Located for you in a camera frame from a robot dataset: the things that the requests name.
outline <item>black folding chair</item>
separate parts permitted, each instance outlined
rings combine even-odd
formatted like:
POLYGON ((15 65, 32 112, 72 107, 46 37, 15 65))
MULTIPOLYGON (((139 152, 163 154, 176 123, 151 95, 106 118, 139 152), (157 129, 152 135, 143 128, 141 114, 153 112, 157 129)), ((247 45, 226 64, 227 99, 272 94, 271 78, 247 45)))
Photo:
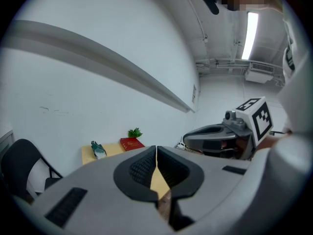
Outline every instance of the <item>black folding chair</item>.
POLYGON ((45 189, 62 178, 40 154, 32 142, 20 139, 11 145, 0 157, 0 175, 6 182, 9 191, 22 199, 26 199, 28 175, 34 164, 42 159, 49 167, 50 178, 45 180, 45 189), (60 178, 53 178, 54 172, 60 178))

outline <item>ceiling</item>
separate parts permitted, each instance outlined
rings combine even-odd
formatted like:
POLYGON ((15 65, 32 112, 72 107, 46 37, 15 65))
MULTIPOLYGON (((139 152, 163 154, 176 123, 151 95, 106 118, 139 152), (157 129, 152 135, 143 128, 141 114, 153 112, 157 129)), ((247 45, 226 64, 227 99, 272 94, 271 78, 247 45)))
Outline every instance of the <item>ceiling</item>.
MULTIPOLYGON (((235 59, 241 59, 246 39, 246 11, 228 11, 218 5, 220 13, 213 15, 203 0, 160 1, 181 28, 197 66, 203 67, 200 72, 214 68, 216 60, 238 63, 235 59)), ((259 23, 250 60, 281 67, 287 47, 283 16, 271 9, 256 12, 259 23)))

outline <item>ceiling air conditioning unit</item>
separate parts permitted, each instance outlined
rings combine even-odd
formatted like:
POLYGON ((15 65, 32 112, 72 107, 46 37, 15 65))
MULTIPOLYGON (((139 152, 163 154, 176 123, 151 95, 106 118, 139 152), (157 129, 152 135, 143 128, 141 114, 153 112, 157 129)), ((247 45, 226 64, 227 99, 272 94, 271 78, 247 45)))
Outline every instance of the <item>ceiling air conditioning unit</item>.
POLYGON ((265 84, 274 77, 274 68, 257 63, 250 63, 245 77, 247 81, 265 84))

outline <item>ceiling light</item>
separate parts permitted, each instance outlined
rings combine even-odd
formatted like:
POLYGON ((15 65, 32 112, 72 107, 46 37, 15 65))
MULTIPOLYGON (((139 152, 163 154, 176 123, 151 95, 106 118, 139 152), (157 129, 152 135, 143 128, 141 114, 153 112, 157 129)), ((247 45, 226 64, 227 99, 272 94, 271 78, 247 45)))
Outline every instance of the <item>ceiling light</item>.
POLYGON ((248 13, 248 29, 246 31, 246 43, 243 52, 243 57, 241 59, 248 60, 252 51, 256 29, 258 27, 259 14, 248 13))

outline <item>wooden table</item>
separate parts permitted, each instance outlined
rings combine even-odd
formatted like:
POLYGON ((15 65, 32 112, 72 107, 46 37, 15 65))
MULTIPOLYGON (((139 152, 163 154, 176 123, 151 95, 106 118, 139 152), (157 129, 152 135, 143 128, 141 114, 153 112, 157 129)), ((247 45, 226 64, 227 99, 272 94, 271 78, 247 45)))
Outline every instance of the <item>wooden table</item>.
MULTIPOLYGON (((104 159, 106 159, 107 157, 115 156, 115 155, 125 152, 124 148, 122 147, 120 143, 103 144, 102 146, 107 152, 107 156, 104 159)), ((91 145, 82 146, 83 165, 91 163, 96 160, 97 159, 94 156, 91 145)), ((161 199, 170 189, 157 167, 157 162, 156 162, 156 169, 152 176, 150 189, 157 192, 159 199, 161 199)))

